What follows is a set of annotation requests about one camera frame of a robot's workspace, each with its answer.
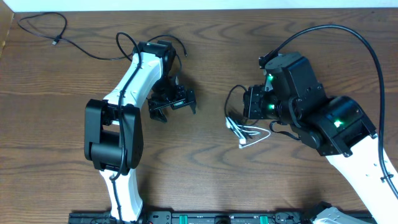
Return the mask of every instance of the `brown table top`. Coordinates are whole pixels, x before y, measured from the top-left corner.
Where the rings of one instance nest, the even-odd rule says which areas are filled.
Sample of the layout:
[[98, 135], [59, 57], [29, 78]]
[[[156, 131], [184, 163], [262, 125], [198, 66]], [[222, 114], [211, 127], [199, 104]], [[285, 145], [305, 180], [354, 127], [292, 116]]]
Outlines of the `brown table top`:
[[[68, 213], [107, 210], [103, 178], [83, 154], [84, 109], [102, 99], [125, 74], [127, 60], [89, 58], [70, 44], [21, 30], [16, 14], [0, 59], [1, 223], [66, 223]], [[120, 52], [118, 31], [136, 40], [173, 34], [187, 46], [181, 83], [193, 87], [197, 114], [167, 110], [167, 124], [142, 109], [144, 153], [137, 178], [145, 203], [174, 210], [266, 211], [309, 208], [324, 200], [343, 210], [365, 207], [344, 177], [316, 150], [273, 134], [238, 149], [225, 127], [223, 104], [232, 86], [264, 81], [258, 56], [310, 26], [336, 23], [372, 44], [386, 84], [385, 148], [398, 164], [398, 9], [68, 12], [64, 37], [102, 57]], [[35, 19], [56, 34], [57, 17]], [[131, 50], [125, 40], [123, 46]], [[182, 49], [174, 44], [182, 55]], [[338, 30], [294, 40], [284, 52], [309, 58], [328, 95], [353, 97], [378, 126], [376, 69], [366, 48]], [[231, 106], [242, 110], [242, 91]], [[267, 127], [268, 122], [260, 122]]]

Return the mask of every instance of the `white wall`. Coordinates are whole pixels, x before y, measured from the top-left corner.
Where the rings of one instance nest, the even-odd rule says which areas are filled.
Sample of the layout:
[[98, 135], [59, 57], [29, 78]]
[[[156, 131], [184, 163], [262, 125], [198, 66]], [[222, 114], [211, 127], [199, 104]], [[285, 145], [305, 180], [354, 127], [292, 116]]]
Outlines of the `white wall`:
[[398, 0], [4, 0], [14, 12], [398, 7]]

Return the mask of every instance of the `white backdrop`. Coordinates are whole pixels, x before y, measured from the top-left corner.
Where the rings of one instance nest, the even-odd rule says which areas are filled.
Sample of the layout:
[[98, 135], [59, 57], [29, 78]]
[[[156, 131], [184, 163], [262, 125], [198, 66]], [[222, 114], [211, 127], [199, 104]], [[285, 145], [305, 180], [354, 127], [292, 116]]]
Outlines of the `white backdrop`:
[[14, 12], [398, 7], [398, 0], [4, 0]]

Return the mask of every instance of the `wooden table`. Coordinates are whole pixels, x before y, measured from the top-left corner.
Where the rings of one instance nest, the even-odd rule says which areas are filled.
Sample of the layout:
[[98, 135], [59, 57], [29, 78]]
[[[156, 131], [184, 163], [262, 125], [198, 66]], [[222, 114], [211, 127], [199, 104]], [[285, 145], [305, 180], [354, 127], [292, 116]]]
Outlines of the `wooden table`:
[[[1, 223], [66, 223], [68, 213], [110, 208], [103, 178], [83, 155], [84, 109], [125, 74], [127, 60], [89, 58], [70, 44], [21, 30], [16, 14], [0, 59]], [[398, 9], [68, 12], [69, 38], [102, 57], [120, 52], [118, 31], [136, 40], [173, 34], [187, 46], [181, 83], [193, 87], [197, 114], [167, 110], [167, 124], [142, 109], [144, 154], [137, 169], [146, 204], [174, 210], [306, 209], [321, 200], [365, 210], [350, 184], [314, 149], [286, 136], [245, 150], [225, 127], [223, 104], [235, 84], [264, 81], [258, 56], [299, 30], [319, 24], [356, 29], [373, 45], [386, 84], [388, 155], [398, 164]], [[57, 17], [31, 24], [57, 34]], [[131, 50], [131, 44], [123, 41]], [[182, 48], [174, 44], [182, 55]], [[338, 30], [307, 34], [286, 46], [312, 63], [329, 95], [348, 95], [378, 126], [376, 70], [366, 48]], [[231, 106], [241, 111], [242, 91]], [[267, 127], [268, 122], [258, 124]]]

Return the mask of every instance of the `green light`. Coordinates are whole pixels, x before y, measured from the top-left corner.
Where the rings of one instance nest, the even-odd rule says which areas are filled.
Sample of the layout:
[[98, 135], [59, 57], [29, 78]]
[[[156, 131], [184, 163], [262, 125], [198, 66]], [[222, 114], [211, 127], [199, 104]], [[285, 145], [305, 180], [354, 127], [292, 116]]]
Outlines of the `green light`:
[[335, 124], [335, 126], [336, 126], [336, 128], [338, 128], [338, 127], [340, 127], [342, 124], [344, 124], [343, 122], [341, 122], [341, 121], [339, 121], [339, 120], [336, 120], [335, 122], [334, 122], [334, 124]]

